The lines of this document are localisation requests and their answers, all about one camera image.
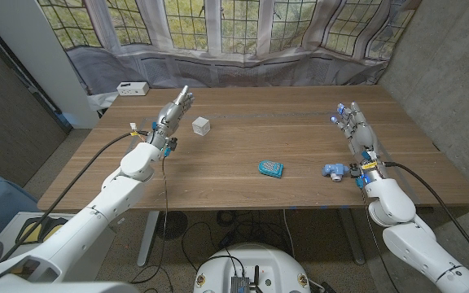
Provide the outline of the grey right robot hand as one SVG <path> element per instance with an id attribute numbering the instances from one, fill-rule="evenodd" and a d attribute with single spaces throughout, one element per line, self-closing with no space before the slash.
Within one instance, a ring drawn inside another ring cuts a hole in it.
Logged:
<path id="1" fill-rule="evenodd" d="M 336 110 L 339 117 L 333 116 L 331 122 L 348 139 L 348 148 L 354 159 L 359 164 L 377 160 L 379 154 L 377 136 L 358 104 L 351 102 L 346 107 L 340 103 Z"/>

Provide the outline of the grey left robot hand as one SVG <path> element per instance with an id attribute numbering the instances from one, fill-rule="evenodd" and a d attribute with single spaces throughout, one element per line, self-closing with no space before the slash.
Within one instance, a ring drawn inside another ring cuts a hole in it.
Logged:
<path id="1" fill-rule="evenodd" d="M 194 95 L 189 92 L 189 87 L 185 85 L 178 96 L 160 110 L 155 130 L 148 135 L 147 142 L 161 149 L 177 131 L 181 118 L 191 108 L 194 100 Z"/>

